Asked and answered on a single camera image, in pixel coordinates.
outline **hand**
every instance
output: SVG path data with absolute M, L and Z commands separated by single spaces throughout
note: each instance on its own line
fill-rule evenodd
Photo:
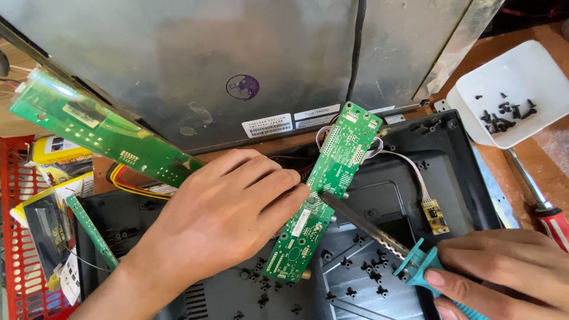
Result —
M 196 281 L 251 258 L 308 199 L 299 182 L 296 171 L 255 150 L 207 164 L 73 319 L 151 318 Z
M 486 280 L 430 269 L 425 279 L 445 296 L 490 320 L 569 319 L 569 255 L 545 235 L 524 229 L 471 232 L 443 240 L 439 260 L 448 268 Z M 467 320 L 439 297 L 443 320 Z

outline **wooden table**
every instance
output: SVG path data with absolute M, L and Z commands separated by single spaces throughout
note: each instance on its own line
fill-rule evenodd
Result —
M 554 23 L 478 40 L 440 92 L 431 96 L 431 101 L 445 98 L 458 78 L 464 74 L 527 40 L 539 41 L 569 77 L 569 43 L 563 39 L 560 28 L 560 23 Z M 431 113 L 430 108 L 423 108 L 406 113 L 405 117 L 411 119 Z M 272 153 L 311 143 L 314 139 L 315 133 L 307 133 L 250 145 L 247 148 L 256 149 L 261 153 Z M 476 145 L 476 148 L 512 205 L 521 226 L 539 228 L 539 225 L 532 221 L 528 214 L 535 205 L 535 199 L 529 193 L 516 167 L 511 163 L 509 155 L 495 147 Z M 569 116 L 520 142 L 515 150 L 545 197 L 554 205 L 569 210 Z M 202 154 L 197 158 L 206 163 L 225 152 L 227 150 Z M 105 180 L 105 172 L 111 161 L 106 158 L 94 158 L 93 164 L 96 192 L 112 190 L 114 186 Z M 148 182 L 148 178 L 134 172 L 126 173 L 124 179 L 136 184 Z

